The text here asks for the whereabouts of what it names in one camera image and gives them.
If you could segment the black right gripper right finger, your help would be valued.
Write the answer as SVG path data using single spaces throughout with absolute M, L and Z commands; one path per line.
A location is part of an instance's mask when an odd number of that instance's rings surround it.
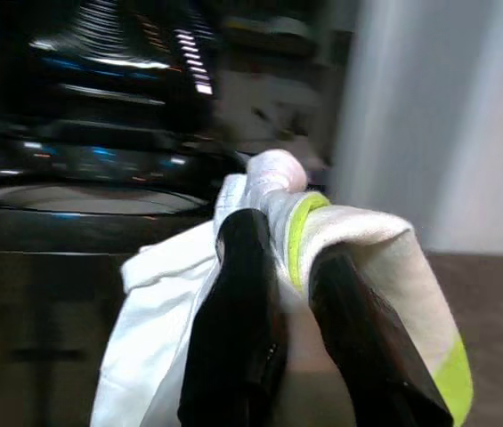
M 450 426 L 452 416 L 397 312 L 346 252 L 321 252 L 309 303 L 359 426 Z

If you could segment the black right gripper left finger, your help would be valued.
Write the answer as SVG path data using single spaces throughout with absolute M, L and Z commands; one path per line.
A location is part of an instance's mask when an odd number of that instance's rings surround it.
M 183 426 L 265 426 L 288 355 L 288 322 L 266 216 L 230 214 L 220 269 L 192 325 L 178 418 Z

